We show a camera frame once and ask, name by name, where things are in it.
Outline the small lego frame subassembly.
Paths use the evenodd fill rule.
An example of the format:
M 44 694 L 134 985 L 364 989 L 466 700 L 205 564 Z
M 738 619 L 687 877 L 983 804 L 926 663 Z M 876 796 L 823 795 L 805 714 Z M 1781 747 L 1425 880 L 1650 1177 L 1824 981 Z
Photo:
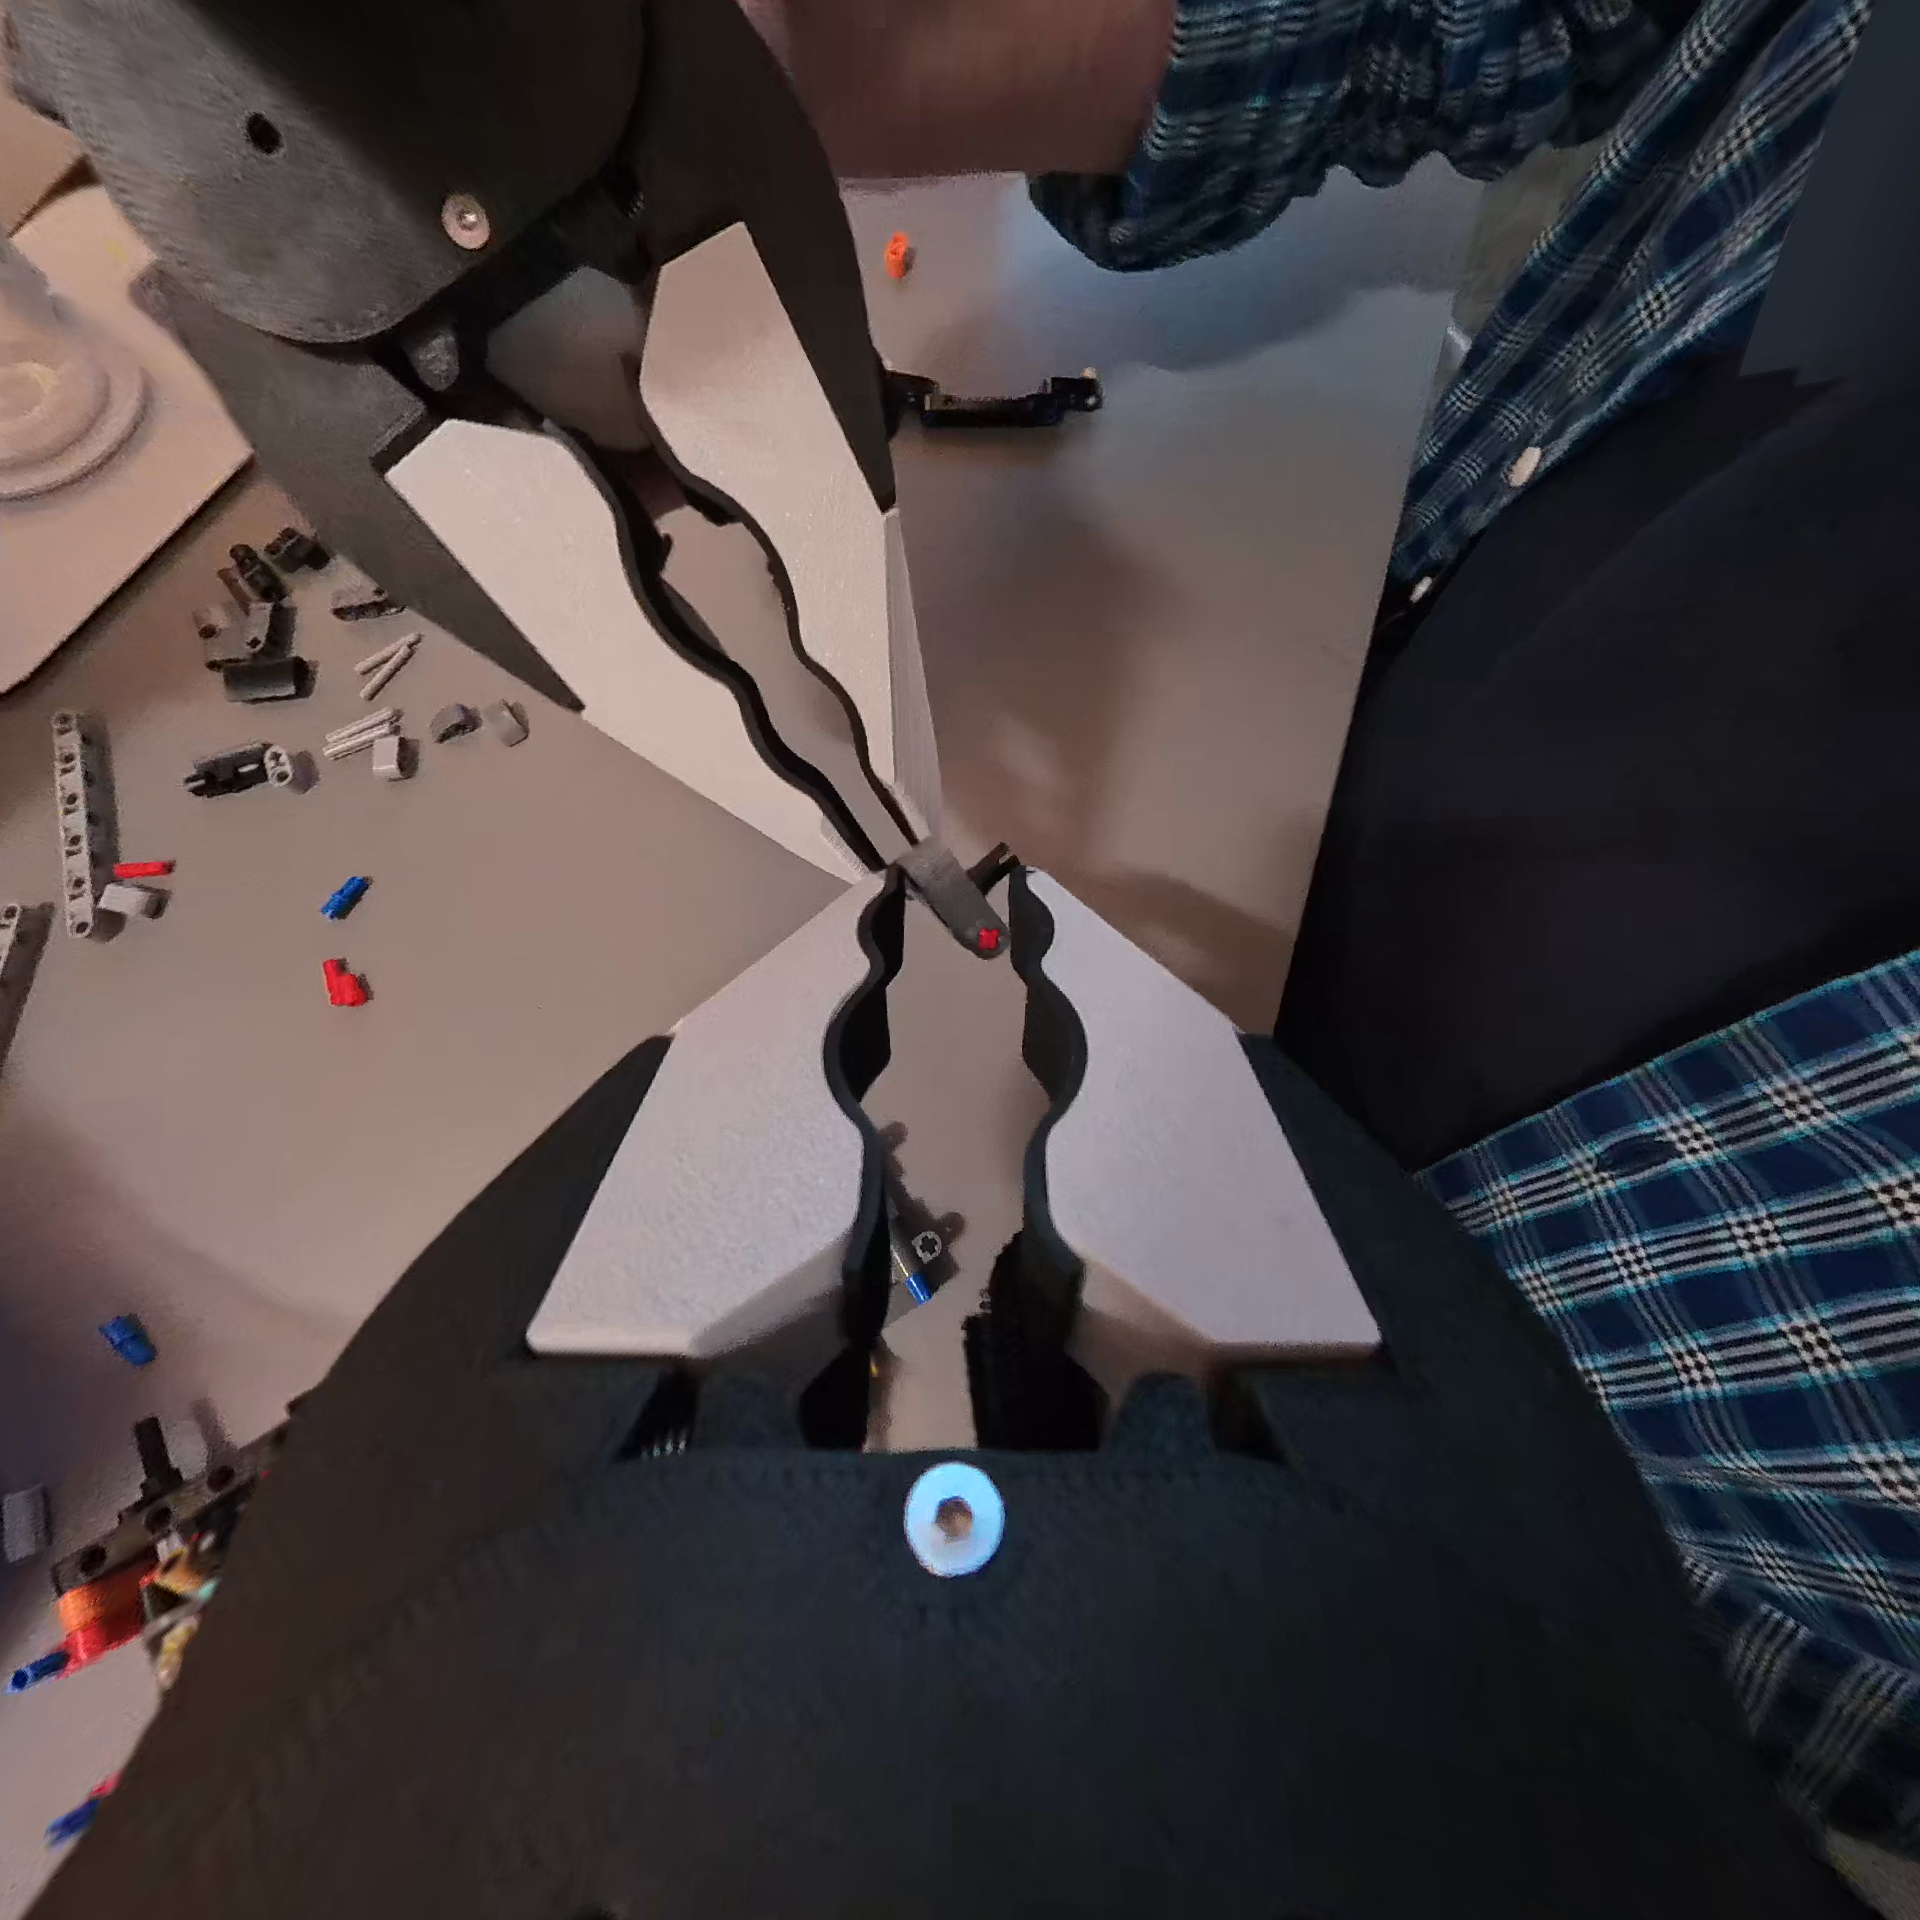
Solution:
M 941 1213 L 910 1189 L 899 1163 L 899 1148 L 906 1138 L 907 1127 L 904 1120 L 887 1120 L 878 1128 L 883 1227 L 892 1274 L 886 1315 L 889 1324 L 930 1305 L 954 1278 L 954 1245 L 968 1233 L 963 1213 Z

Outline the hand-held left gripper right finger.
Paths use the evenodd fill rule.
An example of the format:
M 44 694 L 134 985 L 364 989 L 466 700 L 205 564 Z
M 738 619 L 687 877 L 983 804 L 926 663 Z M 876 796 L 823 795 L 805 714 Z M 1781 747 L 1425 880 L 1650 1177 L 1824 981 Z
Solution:
M 1041 1113 L 1003 1250 L 1003 1444 L 1096 1449 L 1182 1381 L 1226 1449 L 1256 1389 L 1367 1365 L 1380 1326 L 1238 1026 L 1054 877 L 1005 904 Z

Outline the person's right forearm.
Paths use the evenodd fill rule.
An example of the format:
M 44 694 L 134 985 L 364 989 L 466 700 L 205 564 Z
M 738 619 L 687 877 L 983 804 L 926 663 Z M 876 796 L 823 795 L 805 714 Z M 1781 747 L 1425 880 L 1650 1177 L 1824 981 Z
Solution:
M 744 2 L 843 180 L 1120 175 L 1173 2 Z

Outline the lego chassis assembly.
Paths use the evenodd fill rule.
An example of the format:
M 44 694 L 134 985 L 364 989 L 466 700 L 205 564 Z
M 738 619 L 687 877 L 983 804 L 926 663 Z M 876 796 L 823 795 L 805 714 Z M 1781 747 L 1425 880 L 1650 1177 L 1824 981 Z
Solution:
M 179 1468 L 156 1416 L 131 1427 L 139 1468 L 134 1501 L 106 1532 L 51 1571 L 55 1646 L 72 1679 L 121 1649 L 145 1661 L 156 1692 L 169 1692 L 221 1584 L 232 1537 L 253 1495 L 272 1477 L 291 1418 L 194 1475 Z

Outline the red white lego piece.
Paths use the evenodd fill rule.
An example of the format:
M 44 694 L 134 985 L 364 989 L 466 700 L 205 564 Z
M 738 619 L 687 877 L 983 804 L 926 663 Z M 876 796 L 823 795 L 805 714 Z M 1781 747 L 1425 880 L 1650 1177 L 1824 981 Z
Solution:
M 157 922 L 169 908 L 176 877 L 171 858 L 114 862 L 92 895 L 90 939 L 112 942 L 138 924 Z

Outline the silver monitor stand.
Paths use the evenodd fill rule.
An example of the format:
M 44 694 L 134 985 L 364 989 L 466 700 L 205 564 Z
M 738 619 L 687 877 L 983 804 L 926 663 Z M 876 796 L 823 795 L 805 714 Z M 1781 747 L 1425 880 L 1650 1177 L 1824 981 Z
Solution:
M 145 306 L 150 252 L 80 175 L 75 140 L 3 95 L 3 690 L 251 462 Z

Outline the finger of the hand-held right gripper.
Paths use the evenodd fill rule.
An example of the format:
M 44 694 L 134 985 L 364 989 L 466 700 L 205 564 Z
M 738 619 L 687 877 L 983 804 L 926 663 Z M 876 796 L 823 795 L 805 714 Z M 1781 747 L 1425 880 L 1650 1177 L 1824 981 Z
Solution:
M 741 700 L 638 591 L 631 540 L 582 448 L 551 431 L 445 421 L 388 486 L 578 700 L 587 727 L 843 883 L 876 869 L 756 744 Z
M 897 507 L 881 507 L 757 252 L 730 222 L 668 259 L 640 347 L 640 411 L 697 505 L 769 566 L 786 645 L 832 700 L 881 856 L 940 853 L 944 772 Z

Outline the small grey red Lego piece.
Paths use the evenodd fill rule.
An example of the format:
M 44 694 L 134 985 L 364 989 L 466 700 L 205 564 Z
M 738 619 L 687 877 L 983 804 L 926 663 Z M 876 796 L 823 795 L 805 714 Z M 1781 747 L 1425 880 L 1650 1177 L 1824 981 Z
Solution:
M 1011 951 L 1011 931 L 990 893 L 1017 867 L 1019 861 L 1005 843 L 965 867 L 946 844 L 932 838 L 913 843 L 893 861 L 904 884 L 973 958 L 1002 958 Z

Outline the dark navy shirt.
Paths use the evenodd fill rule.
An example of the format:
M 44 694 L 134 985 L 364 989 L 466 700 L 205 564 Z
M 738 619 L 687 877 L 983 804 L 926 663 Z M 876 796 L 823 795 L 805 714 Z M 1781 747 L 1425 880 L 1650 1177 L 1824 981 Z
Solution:
M 1384 642 L 1276 1040 L 1402 1169 L 1916 949 L 1916 457 L 1708 362 Z

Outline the short grey lego liftarm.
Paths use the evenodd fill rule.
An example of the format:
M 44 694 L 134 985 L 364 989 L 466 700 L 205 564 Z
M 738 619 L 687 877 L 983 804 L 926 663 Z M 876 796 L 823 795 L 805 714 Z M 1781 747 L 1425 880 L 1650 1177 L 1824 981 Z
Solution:
M 73 942 L 94 939 L 100 896 L 114 880 L 116 803 L 102 727 L 77 709 L 51 714 L 60 849 L 60 918 Z

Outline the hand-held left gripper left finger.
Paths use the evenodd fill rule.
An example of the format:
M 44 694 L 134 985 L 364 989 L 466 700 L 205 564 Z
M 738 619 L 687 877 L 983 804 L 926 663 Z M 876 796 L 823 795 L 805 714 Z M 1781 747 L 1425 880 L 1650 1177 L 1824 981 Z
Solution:
M 906 890 L 870 877 L 666 1040 L 525 1331 L 547 1358 L 643 1358 L 779 1392 L 803 1438 L 868 1441 L 892 1292 L 883 1145 Z

